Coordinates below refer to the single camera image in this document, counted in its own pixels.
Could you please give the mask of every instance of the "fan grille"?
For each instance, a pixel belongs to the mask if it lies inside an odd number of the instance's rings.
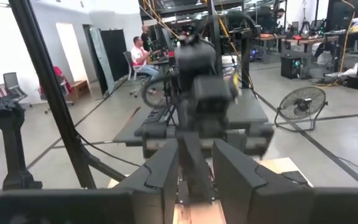
[[[306,110],[301,110],[297,104],[300,100],[311,99]],[[298,120],[317,113],[326,102],[325,92],[316,87],[304,87],[292,91],[280,103],[279,113],[286,119]]]

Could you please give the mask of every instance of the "white t-shirt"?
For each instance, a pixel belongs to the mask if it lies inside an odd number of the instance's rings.
[[[285,18],[285,14],[277,19],[277,27],[283,27],[284,26],[284,18]],[[285,31],[287,31],[287,29],[292,25],[292,22],[289,20],[289,18],[286,19],[285,21]]]
[[[146,60],[144,60],[144,62],[142,64],[137,64],[136,60],[143,57],[143,55],[146,53],[146,51],[143,49],[143,47],[138,48],[136,46],[134,46],[131,50],[131,55],[132,55],[132,62],[133,65],[145,65],[146,64]]]

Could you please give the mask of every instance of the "man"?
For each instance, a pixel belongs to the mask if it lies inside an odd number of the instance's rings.
[[[149,38],[149,27],[142,25],[142,35],[140,36],[140,38],[143,41],[143,49],[145,51],[150,51],[151,49],[149,48],[149,42],[150,42],[150,38]]]
[[[140,37],[134,37],[134,47],[131,50],[133,66],[140,67],[137,72],[146,73],[154,79],[159,75],[159,71],[153,66],[147,65],[146,60],[152,52],[145,51],[143,48],[143,40]]]
[[[279,9],[277,11],[277,28],[283,28],[284,33],[290,32],[292,27],[292,22],[290,22],[289,18],[285,18],[285,10]],[[281,39],[278,40],[278,51],[281,52]],[[285,43],[286,49],[291,49],[291,44],[286,42]]]
[[[284,32],[288,32],[291,30],[292,22],[289,20],[289,18],[285,18],[285,10],[279,9],[277,11],[277,27],[278,28],[284,28]]]

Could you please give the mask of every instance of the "black fan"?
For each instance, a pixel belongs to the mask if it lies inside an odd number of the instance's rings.
[[[326,101],[326,93],[316,87],[304,87],[292,91],[277,108],[277,114],[274,119],[276,127],[280,127],[289,131],[297,132],[283,127],[277,123],[278,115],[282,116],[285,120],[298,121],[301,119],[310,119],[310,128],[304,131],[312,131],[316,127],[316,119],[323,108],[328,105]]]

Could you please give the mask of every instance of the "concrete floor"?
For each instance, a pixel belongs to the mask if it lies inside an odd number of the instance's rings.
[[[310,86],[310,82],[305,80],[282,78],[279,63],[270,65],[253,63],[251,70],[255,90],[266,100],[266,103],[260,100],[260,104],[270,122],[273,122],[275,116],[272,108],[276,108],[285,95],[294,89]],[[96,92],[76,105],[70,106],[71,117],[77,131],[90,142],[112,140],[133,111],[139,106],[144,106],[140,98],[129,96],[129,91],[133,88],[133,83],[125,82],[106,101],[98,100],[101,94]],[[338,86],[324,88],[324,91],[329,106],[321,113],[320,118],[323,120],[317,122],[316,129],[303,134],[276,129],[266,159],[291,158],[314,186],[358,187],[356,180],[358,168],[347,162],[344,162],[345,168],[341,168],[338,165],[340,160],[332,160],[327,156],[331,152],[358,164],[358,90]],[[44,114],[46,107],[46,105],[35,106],[26,112],[26,121],[22,127],[26,164],[34,179],[44,183],[44,188],[78,188],[80,185],[60,140],[53,116]],[[298,125],[307,128],[309,123],[298,123]],[[144,162],[139,147],[125,147],[123,144],[112,143],[100,144],[98,147],[137,164]],[[90,147],[87,148],[93,155],[123,174],[131,174],[135,171],[134,166],[112,159]],[[6,172],[0,132],[0,189]],[[108,185],[109,177],[94,169],[92,173],[98,187]]]

